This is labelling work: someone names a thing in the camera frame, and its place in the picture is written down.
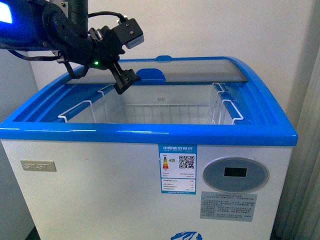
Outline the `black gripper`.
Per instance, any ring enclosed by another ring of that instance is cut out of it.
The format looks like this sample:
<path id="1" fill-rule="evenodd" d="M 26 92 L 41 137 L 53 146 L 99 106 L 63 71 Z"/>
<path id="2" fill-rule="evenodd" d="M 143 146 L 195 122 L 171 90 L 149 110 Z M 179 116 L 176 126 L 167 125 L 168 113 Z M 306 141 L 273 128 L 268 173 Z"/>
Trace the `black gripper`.
<path id="1" fill-rule="evenodd" d="M 98 70 L 109 69 L 115 78 L 114 89 L 121 95 L 131 85 L 140 80 L 133 69 L 123 70 L 119 64 L 120 55 L 124 54 L 123 43 L 117 35 L 115 28 L 104 26 L 101 29 L 91 28 L 88 36 L 92 40 L 92 54 L 85 68 Z"/>

